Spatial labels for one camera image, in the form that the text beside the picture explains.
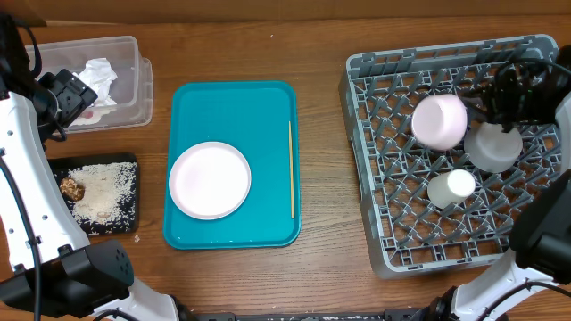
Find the rice pile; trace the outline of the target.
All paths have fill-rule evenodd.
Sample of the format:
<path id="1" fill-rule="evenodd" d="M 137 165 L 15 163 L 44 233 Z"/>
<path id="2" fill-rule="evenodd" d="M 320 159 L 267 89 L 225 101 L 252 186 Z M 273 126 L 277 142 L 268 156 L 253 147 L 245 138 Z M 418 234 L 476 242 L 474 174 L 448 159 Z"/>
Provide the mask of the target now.
<path id="1" fill-rule="evenodd" d="M 135 162 L 86 165 L 71 169 L 66 177 L 85 187 L 81 201 L 72 201 L 71 215 L 80 224 L 115 226 L 135 215 Z"/>

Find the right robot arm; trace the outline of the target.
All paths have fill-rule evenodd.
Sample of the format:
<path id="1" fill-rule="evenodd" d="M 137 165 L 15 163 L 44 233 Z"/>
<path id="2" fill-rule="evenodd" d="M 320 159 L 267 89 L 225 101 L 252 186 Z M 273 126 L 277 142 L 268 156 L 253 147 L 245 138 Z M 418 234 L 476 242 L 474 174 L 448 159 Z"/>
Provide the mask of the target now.
<path id="1" fill-rule="evenodd" d="M 561 174 L 519 215 L 508 250 L 468 284 L 452 287 L 416 311 L 414 320 L 505 320 L 510 309 L 549 289 L 568 295 L 570 282 L 570 48 L 556 61 L 514 57 L 468 107 L 503 131 L 516 124 L 554 124 L 561 134 Z"/>

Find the wooden chopstick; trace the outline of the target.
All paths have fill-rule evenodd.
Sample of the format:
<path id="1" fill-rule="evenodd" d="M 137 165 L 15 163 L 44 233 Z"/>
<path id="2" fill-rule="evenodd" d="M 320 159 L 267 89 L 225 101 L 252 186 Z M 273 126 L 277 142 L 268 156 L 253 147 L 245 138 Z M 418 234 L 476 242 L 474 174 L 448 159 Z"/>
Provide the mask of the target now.
<path id="1" fill-rule="evenodd" d="M 289 151 L 289 177 L 291 196 L 291 219 L 295 219 L 295 190 L 294 190 L 294 153 L 292 123 L 288 122 L 288 151 Z"/>

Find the small pink saucer plate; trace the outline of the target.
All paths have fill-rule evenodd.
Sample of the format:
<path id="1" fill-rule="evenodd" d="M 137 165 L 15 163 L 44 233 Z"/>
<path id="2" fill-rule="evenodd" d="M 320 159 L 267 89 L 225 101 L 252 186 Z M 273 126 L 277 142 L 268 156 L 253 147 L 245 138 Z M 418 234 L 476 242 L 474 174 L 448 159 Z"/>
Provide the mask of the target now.
<path id="1" fill-rule="evenodd" d="M 418 142 L 433 150 L 446 151 L 465 135 L 468 113 L 456 95 L 430 95 L 415 107 L 410 125 Z"/>

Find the grey bowl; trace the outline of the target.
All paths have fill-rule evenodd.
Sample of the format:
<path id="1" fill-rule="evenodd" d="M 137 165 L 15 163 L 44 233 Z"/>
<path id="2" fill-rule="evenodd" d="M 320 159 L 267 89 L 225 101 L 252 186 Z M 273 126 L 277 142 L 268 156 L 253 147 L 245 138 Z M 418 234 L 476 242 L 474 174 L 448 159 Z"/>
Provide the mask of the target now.
<path id="1" fill-rule="evenodd" d="M 490 173 L 508 170 L 517 160 L 523 149 L 523 139 L 512 128 L 503 132 L 502 125 L 483 123 L 471 128 L 464 138 L 464 151 L 470 162 Z"/>

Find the red snack wrapper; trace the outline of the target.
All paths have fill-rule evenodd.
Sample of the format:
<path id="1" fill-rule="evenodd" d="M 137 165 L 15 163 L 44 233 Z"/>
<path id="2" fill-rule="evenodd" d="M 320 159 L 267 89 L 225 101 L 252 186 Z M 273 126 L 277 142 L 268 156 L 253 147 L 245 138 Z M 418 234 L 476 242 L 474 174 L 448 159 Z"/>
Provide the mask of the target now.
<path id="1" fill-rule="evenodd" d="M 109 114 L 113 111 L 113 108 L 102 108 L 94 109 L 87 108 L 83 113 L 79 115 L 72 123 L 72 127 L 76 126 L 87 126 L 94 125 L 101 121 L 103 115 Z"/>

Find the large white plate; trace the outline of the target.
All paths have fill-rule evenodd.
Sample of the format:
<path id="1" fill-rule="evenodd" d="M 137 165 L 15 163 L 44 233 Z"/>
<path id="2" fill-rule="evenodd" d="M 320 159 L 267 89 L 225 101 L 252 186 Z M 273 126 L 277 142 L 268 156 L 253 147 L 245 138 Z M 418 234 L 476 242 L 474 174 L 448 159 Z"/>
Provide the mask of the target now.
<path id="1" fill-rule="evenodd" d="M 204 142 L 184 151 L 174 162 L 169 192 L 187 216 L 215 220 L 236 211 L 250 192 L 252 173 L 246 158 L 222 142 Z"/>

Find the brown food scrap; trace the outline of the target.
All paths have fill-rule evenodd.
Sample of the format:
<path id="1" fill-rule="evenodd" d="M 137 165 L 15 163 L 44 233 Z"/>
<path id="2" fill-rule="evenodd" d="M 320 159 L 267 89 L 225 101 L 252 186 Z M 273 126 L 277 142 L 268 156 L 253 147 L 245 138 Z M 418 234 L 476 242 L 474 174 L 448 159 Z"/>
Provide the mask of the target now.
<path id="1" fill-rule="evenodd" d="M 71 177 L 64 177 L 60 183 L 60 191 L 72 201 L 81 201 L 85 195 L 85 187 Z"/>

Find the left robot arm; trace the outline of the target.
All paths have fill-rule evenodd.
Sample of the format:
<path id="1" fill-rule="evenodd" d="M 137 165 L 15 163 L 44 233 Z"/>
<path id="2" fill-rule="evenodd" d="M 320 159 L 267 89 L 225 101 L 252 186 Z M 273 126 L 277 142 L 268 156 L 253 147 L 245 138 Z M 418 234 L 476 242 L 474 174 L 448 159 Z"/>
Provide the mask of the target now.
<path id="1" fill-rule="evenodd" d="M 92 244 L 71 215 L 45 154 L 95 99 L 68 70 L 41 72 L 27 54 L 22 22 L 1 16 L 1 220 L 14 275 L 1 300 L 43 316 L 95 320 L 191 320 L 175 297 L 134 275 L 120 242 Z"/>

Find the white tissue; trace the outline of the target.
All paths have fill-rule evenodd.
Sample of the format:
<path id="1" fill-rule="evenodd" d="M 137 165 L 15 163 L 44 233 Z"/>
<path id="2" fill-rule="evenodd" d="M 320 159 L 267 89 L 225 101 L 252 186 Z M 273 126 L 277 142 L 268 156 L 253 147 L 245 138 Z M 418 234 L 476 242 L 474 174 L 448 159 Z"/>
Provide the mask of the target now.
<path id="1" fill-rule="evenodd" d="M 114 105 L 111 99 L 111 84 L 118 78 L 112 70 L 110 62 L 106 58 L 91 59 L 86 62 L 85 68 L 79 73 L 74 73 L 85 85 L 89 86 L 97 94 L 93 107 Z"/>

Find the white cup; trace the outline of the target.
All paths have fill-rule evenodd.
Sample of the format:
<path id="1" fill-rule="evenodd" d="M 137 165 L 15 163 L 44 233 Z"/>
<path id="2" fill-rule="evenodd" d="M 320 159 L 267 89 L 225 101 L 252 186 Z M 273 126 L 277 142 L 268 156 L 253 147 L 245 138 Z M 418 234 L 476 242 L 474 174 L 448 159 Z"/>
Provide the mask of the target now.
<path id="1" fill-rule="evenodd" d="M 474 176 L 464 169 L 452 171 L 432 178 L 427 186 L 430 202 L 439 209 L 452 203 L 465 201 L 476 189 Z"/>

